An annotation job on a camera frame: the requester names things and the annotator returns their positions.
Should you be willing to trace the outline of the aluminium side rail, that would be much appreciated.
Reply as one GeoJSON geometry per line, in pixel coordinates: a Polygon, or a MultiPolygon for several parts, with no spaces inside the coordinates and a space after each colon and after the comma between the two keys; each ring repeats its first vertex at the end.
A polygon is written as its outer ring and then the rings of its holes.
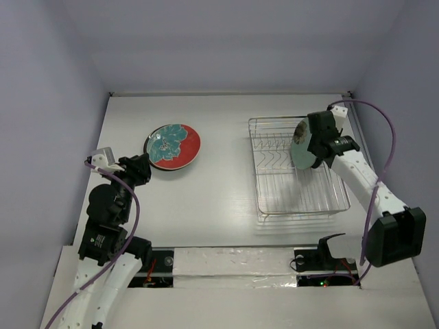
{"type": "Polygon", "coordinates": [[[366,140],[364,138],[363,131],[361,129],[361,125],[359,123],[359,118],[357,116],[355,103],[351,102],[352,97],[350,94],[343,95],[342,99],[344,100],[344,106],[348,108],[348,120],[352,130],[352,132],[346,134],[353,137],[353,139],[360,146],[360,150],[364,155],[364,158],[366,159],[366,163],[371,167],[372,170],[375,170],[370,157],[370,153],[368,151],[368,147],[366,144],[366,140]]]}

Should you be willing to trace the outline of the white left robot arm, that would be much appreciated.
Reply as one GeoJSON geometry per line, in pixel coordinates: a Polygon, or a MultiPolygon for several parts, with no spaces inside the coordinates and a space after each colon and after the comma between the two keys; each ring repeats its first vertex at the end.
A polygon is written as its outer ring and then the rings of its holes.
{"type": "Polygon", "coordinates": [[[88,196],[88,217],[78,249],[70,296],[51,316],[47,328],[108,328],[134,275],[152,262],[152,244],[127,231],[130,211],[140,211],[134,192],[150,181],[148,154],[115,160],[109,147],[95,150],[84,164],[108,180],[88,196]]]}

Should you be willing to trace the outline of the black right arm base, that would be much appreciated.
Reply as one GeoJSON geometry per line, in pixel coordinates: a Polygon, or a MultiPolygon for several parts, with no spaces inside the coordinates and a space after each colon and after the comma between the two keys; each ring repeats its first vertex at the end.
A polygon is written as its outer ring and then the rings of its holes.
{"type": "Polygon", "coordinates": [[[297,247],[289,267],[296,273],[298,287],[353,286],[359,279],[355,260],[334,258],[328,241],[344,233],[322,237],[314,247],[297,247]]]}

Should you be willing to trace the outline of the red teal floral plate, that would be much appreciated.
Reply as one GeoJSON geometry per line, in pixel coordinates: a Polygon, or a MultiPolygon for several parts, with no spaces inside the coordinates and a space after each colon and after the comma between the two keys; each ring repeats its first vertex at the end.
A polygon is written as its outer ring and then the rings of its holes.
{"type": "Polygon", "coordinates": [[[192,127],[180,123],[155,129],[143,146],[150,164],[161,171],[177,171],[189,166],[200,149],[200,135],[192,127]]]}

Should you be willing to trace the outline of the foil covered front panel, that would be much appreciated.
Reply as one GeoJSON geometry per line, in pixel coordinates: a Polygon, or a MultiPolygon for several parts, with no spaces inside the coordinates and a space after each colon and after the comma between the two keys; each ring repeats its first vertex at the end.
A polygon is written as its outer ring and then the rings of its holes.
{"type": "Polygon", "coordinates": [[[297,287],[290,247],[190,247],[174,250],[177,289],[297,287]]]}

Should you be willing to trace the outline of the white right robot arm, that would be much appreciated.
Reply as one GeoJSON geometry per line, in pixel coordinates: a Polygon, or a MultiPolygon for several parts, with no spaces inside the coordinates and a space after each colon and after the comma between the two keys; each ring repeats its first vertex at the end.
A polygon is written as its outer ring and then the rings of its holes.
{"type": "Polygon", "coordinates": [[[379,180],[356,141],[342,135],[345,117],[341,112],[314,112],[307,119],[307,150],[343,179],[366,211],[360,262],[383,267],[419,255],[424,211],[407,206],[379,180]]]}

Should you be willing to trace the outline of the light blue flower plate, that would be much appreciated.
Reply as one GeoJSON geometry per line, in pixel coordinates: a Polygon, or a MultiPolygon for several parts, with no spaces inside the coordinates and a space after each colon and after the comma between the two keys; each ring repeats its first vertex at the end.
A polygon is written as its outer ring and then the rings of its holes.
{"type": "Polygon", "coordinates": [[[309,128],[309,120],[305,117],[296,126],[291,143],[290,153],[292,162],[297,169],[309,169],[316,161],[316,156],[308,150],[310,141],[311,132],[309,128]]]}

